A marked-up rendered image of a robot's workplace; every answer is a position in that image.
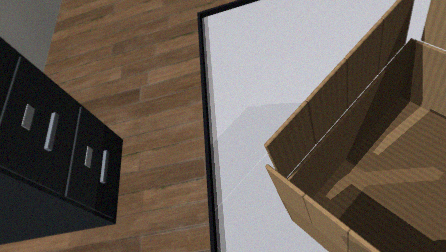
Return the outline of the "brown cardboard box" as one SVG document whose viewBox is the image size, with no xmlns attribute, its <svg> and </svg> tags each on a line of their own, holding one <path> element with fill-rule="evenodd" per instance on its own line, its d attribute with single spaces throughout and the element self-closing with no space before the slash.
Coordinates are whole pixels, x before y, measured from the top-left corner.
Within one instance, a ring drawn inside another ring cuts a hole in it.
<svg viewBox="0 0 446 252">
<path fill-rule="evenodd" d="M 264 144 L 291 220 L 328 252 L 446 252 L 446 0 L 425 43 L 406 43 L 413 5 L 397 0 Z"/>
</svg>

